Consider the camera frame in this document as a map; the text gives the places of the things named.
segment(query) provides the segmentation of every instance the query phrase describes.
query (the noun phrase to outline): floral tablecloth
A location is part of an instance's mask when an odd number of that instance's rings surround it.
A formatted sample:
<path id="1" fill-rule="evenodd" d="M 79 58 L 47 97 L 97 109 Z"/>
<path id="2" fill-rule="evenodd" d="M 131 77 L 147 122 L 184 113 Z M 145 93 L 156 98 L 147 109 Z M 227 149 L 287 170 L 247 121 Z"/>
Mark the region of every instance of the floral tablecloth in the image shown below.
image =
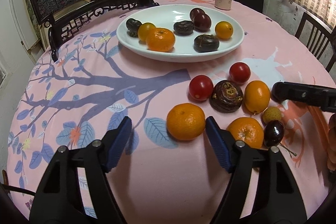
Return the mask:
<path id="1" fill-rule="evenodd" d="M 215 9 L 214 0 L 157 0 Z M 135 11 L 115 10 L 81 29 L 59 50 L 54 63 L 45 52 L 31 73 L 15 113 L 8 138 L 10 185 L 36 191 L 60 145 L 85 147 L 117 128 L 128 115 L 134 132 L 108 181 L 129 224 L 206 224 L 213 217 L 230 175 L 222 169 L 205 134 L 191 142 L 176 142 L 166 132 L 168 111 L 188 102 L 188 85 L 196 75 L 216 84 L 230 66 L 242 61 L 270 88 L 277 81 L 334 87 L 323 66 L 295 37 L 263 14 L 232 2 L 226 11 L 245 31 L 242 45 L 222 58 L 192 64 L 146 59 L 122 47 L 116 29 Z M 214 111 L 198 103 L 206 117 L 221 128 L 235 118 L 250 116 Z M 286 101 L 279 107 L 286 125 L 283 141 L 297 157 L 280 147 L 297 180 L 308 216 L 328 194 L 327 132 L 330 114 Z M 79 183 L 86 213 L 94 216 L 85 173 Z M 258 174 L 253 171 L 243 216 L 249 214 Z M 15 205 L 28 217 L 32 197 L 12 193 Z"/>

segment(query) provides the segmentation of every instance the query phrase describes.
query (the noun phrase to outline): blue gripper pad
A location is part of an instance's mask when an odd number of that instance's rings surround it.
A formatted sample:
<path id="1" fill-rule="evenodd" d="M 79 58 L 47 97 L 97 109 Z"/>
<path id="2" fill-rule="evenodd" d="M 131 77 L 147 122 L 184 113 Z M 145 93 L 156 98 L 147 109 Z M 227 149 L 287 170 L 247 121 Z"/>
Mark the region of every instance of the blue gripper pad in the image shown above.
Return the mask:
<path id="1" fill-rule="evenodd" d="M 111 171 L 112 168 L 117 166 L 121 154 L 124 151 L 126 143 L 132 132 L 131 119 L 129 117 L 125 117 L 116 130 L 117 136 L 115 137 L 112 145 L 109 148 L 107 161 L 105 164 L 105 167 L 108 171 Z"/>
<path id="2" fill-rule="evenodd" d="M 205 131 L 216 154 L 219 165 L 228 173 L 231 173 L 234 168 L 234 165 L 231 162 L 231 147 L 228 148 L 227 144 L 224 142 L 220 134 L 221 129 L 213 117 L 208 117 L 206 119 Z"/>

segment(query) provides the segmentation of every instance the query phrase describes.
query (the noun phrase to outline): orange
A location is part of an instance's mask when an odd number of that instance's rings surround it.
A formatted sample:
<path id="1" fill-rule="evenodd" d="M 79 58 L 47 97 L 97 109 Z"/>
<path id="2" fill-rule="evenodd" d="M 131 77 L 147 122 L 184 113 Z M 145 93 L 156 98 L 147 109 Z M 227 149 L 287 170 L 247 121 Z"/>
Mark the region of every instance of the orange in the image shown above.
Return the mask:
<path id="1" fill-rule="evenodd" d="M 268 107 L 270 98 L 269 88 L 263 81 L 249 82 L 245 88 L 244 103 L 253 114 L 263 112 Z"/>
<path id="2" fill-rule="evenodd" d="M 142 25 L 140 25 L 139 29 L 138 29 L 138 37 L 141 41 L 146 42 L 146 37 L 148 35 L 148 32 L 151 29 L 154 29 L 155 25 L 149 22 L 143 23 Z"/>
<path id="3" fill-rule="evenodd" d="M 242 140 L 251 148 L 260 149 L 263 145 L 264 131 L 260 123 L 253 118 L 241 117 L 235 119 L 227 127 L 235 140 Z"/>
<path id="4" fill-rule="evenodd" d="M 154 28 L 149 30 L 146 44 L 151 51 L 168 52 L 174 47 L 175 35 L 166 28 Z"/>
<path id="5" fill-rule="evenodd" d="M 215 32 L 219 39 L 227 40 L 232 37 L 233 27 L 229 22 L 221 21 L 216 24 Z"/>
<path id="6" fill-rule="evenodd" d="M 174 106 L 167 115 L 169 133 L 181 141 L 200 136 L 205 129 L 205 115 L 199 106 L 184 103 Z"/>

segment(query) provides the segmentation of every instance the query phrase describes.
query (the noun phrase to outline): cherry stem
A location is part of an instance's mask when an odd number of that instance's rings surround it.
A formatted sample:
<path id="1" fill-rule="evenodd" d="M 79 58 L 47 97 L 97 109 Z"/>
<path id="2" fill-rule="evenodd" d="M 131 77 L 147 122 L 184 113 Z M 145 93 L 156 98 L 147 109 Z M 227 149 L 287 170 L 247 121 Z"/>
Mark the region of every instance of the cherry stem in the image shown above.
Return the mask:
<path id="1" fill-rule="evenodd" d="M 297 153 L 292 152 L 292 151 L 289 150 L 286 146 L 284 146 L 282 143 L 279 143 L 279 144 L 280 144 L 280 146 L 282 146 L 283 148 L 285 148 L 290 154 L 292 154 L 294 157 L 297 156 Z"/>

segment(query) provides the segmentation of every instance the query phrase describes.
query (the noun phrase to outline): plate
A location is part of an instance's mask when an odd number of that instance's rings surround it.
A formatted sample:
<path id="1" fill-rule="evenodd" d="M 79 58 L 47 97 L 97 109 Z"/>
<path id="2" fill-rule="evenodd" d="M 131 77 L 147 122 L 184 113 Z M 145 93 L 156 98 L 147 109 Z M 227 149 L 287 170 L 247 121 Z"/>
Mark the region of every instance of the plate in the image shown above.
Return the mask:
<path id="1" fill-rule="evenodd" d="M 174 30 L 175 22 L 190 20 L 189 13 L 193 8 L 201 8 L 211 18 L 211 28 L 208 32 L 194 32 L 191 35 L 179 36 L 175 34 L 174 48 L 170 52 L 155 52 L 147 49 L 147 45 L 139 41 L 139 38 L 130 37 L 126 27 L 126 21 L 134 18 L 142 23 L 151 22 L 156 27 Z M 215 26 L 220 21 L 227 21 L 233 26 L 232 37 L 226 41 L 220 41 L 218 50 L 214 52 L 197 52 L 194 49 L 194 39 L 200 34 L 215 35 Z M 244 31 L 240 24 L 232 17 L 218 10 L 195 5 L 162 5 L 140 10 L 125 18 L 117 28 L 117 38 L 122 45 L 131 51 L 154 60 L 192 63 L 213 60 L 222 57 L 238 48 L 244 39 Z"/>

